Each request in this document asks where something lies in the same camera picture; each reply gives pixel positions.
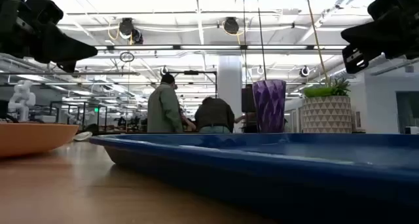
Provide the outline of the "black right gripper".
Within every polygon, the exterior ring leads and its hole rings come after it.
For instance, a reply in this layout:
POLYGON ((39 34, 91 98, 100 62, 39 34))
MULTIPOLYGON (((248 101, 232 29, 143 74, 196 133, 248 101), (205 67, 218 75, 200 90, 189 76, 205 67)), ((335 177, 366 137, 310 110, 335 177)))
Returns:
POLYGON ((377 58, 419 58, 419 12, 400 11, 415 6, 419 0, 374 0, 367 7, 374 21, 341 32, 346 72, 358 73, 377 58))

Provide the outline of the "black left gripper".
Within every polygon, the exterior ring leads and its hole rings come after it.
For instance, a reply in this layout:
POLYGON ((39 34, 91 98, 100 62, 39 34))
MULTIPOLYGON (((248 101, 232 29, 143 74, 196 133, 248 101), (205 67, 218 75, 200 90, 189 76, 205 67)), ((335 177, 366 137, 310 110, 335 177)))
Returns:
POLYGON ((0 0, 0 52, 34 56, 74 73, 77 61, 96 56, 98 50, 64 34, 55 25, 63 16, 52 0, 0 0))

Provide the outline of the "orange plate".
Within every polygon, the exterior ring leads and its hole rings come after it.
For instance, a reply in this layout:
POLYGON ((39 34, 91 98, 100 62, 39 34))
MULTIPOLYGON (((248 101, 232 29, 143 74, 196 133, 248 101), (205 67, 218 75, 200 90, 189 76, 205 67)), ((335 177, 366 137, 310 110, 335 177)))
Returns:
POLYGON ((78 129, 69 124, 0 123, 0 159, 56 149, 71 141, 78 129))

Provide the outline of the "purple faceted plastic cup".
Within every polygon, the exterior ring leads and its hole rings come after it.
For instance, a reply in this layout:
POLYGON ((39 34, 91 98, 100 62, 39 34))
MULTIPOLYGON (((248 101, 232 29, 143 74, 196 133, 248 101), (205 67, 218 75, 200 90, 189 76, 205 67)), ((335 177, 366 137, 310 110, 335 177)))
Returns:
POLYGON ((257 81, 252 85, 256 119, 260 133, 284 131, 286 82, 279 79, 257 81))

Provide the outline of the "blue plastic tray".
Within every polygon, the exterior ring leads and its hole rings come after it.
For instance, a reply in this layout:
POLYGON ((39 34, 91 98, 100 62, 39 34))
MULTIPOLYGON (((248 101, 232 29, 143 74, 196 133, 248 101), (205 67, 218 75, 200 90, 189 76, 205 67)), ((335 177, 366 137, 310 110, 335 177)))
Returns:
POLYGON ((419 224, 419 136, 109 134, 120 167, 282 223, 419 224))

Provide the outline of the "white humanoid robot figure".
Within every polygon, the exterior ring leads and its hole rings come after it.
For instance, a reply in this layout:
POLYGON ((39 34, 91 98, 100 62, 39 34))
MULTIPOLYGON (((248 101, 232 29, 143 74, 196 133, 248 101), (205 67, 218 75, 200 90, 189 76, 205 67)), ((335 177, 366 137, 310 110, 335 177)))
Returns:
POLYGON ((14 93, 9 100, 8 110, 11 113, 18 113, 18 121, 24 122, 29 119, 29 107, 35 105, 36 95, 31 92, 33 82, 21 80, 14 86, 14 93))

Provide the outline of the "green potted plant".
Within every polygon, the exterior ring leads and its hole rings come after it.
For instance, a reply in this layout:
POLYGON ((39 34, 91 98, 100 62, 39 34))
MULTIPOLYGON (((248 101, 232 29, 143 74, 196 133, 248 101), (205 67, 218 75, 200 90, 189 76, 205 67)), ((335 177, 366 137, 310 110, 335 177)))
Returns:
POLYGON ((344 77, 332 77, 329 82, 304 89, 306 98, 326 96, 348 96, 350 83, 344 77))

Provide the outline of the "triangle-patterned plant pot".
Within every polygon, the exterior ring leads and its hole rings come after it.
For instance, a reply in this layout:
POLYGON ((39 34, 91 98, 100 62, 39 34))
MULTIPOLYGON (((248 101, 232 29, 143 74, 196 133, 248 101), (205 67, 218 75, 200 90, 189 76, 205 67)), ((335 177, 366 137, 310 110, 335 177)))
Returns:
POLYGON ((309 134, 351 134, 350 98, 348 96, 305 98, 302 105, 302 131, 309 134))

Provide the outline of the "person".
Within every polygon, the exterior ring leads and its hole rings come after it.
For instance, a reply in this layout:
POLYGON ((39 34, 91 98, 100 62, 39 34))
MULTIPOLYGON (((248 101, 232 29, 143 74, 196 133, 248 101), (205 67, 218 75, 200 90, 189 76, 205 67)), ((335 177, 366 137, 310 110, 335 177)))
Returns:
POLYGON ((199 133, 233 133, 234 113, 230 105, 221 98, 207 97, 194 115, 199 133))
POLYGON ((151 93, 147 105, 148 133, 183 133, 179 101, 175 93, 175 78, 169 73, 151 93))

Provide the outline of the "black monitor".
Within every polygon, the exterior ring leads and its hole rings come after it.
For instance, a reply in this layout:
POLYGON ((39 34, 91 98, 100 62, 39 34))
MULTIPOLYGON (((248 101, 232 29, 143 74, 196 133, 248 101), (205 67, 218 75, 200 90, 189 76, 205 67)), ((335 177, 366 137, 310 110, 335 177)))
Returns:
POLYGON ((255 102, 253 97, 253 89, 246 87, 242 89, 242 112, 254 113, 255 102))

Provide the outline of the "long ceiling light strip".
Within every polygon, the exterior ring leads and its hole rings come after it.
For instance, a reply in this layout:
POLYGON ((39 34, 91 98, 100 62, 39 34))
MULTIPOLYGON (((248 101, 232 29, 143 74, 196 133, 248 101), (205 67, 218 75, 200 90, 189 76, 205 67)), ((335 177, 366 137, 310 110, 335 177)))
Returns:
POLYGON ((342 50, 345 45, 102 45, 97 50, 342 50))

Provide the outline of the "white building column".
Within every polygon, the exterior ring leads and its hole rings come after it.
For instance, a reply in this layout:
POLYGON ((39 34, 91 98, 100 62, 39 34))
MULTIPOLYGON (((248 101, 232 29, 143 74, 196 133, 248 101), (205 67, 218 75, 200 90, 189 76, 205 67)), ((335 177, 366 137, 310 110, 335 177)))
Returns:
POLYGON ((242 116, 242 63, 239 56, 220 56, 217 66, 218 96, 234 113, 233 120, 242 116))

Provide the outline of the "black workbench frame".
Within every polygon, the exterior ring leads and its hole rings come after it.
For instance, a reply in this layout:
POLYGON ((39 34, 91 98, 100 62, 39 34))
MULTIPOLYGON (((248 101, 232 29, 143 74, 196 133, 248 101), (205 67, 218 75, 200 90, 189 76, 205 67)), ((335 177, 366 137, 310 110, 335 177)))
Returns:
POLYGON ((65 124, 76 124, 80 130, 88 125, 98 126, 98 132, 107 132, 109 107, 100 103, 91 102, 64 102, 51 101, 48 106, 49 115, 56 112, 56 122, 64 117, 65 124))

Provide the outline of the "black metal frame stand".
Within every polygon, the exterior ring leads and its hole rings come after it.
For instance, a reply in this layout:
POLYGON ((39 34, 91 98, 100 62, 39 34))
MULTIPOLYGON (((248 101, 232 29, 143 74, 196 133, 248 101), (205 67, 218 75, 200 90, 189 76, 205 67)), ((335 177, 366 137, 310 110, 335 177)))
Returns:
POLYGON ((182 112, 193 117, 207 97, 217 98, 216 71, 168 71, 175 78, 175 92, 182 112))

